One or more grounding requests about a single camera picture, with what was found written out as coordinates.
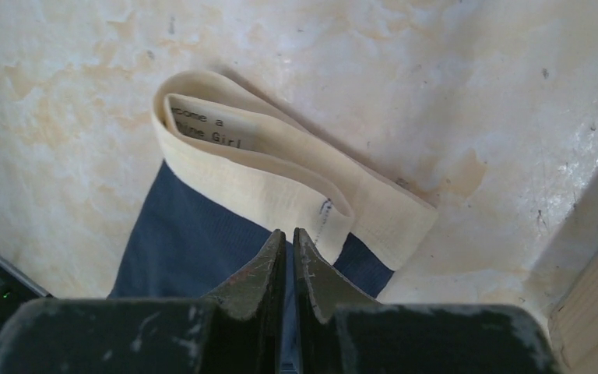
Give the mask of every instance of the black metal clamp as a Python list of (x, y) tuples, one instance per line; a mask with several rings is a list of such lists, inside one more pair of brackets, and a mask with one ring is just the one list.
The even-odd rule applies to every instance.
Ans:
[[(200, 299), (28, 302), (0, 333), (0, 373), (274, 373), (285, 234)], [(556, 373), (537, 323), (510, 305), (382, 305), (294, 232), (305, 373)]]

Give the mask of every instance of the blue cloth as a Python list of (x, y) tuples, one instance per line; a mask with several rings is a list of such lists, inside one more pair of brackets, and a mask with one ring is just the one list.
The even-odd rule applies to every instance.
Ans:
[[(248, 263), (270, 235), (194, 191), (164, 162), (129, 237), (110, 297), (199, 298)], [(292, 245), (286, 246), (281, 351), (283, 362), (296, 362), (293, 256)], [(372, 297), (393, 274), (352, 234), (333, 266)]]

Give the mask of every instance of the stained surface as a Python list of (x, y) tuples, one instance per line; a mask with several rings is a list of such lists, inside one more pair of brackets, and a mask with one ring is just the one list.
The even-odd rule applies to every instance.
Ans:
[(192, 68), (438, 207), (382, 301), (544, 322), (598, 248), (598, 2), (36, 0), (0, 2), (0, 253), (107, 294), (160, 164), (152, 92)]

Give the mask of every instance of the cream fabric strip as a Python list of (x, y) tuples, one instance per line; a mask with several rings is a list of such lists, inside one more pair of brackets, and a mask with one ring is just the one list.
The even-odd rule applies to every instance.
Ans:
[(187, 185), (268, 230), (306, 228), (334, 263), (352, 232), (391, 270), (436, 210), (214, 72), (183, 72), (157, 91), (153, 124)]

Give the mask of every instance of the printed label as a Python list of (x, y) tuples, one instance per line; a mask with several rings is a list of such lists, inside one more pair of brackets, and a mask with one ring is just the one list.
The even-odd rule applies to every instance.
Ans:
[(178, 96), (169, 96), (168, 104), (180, 134), (210, 143), (253, 150), (254, 123)]

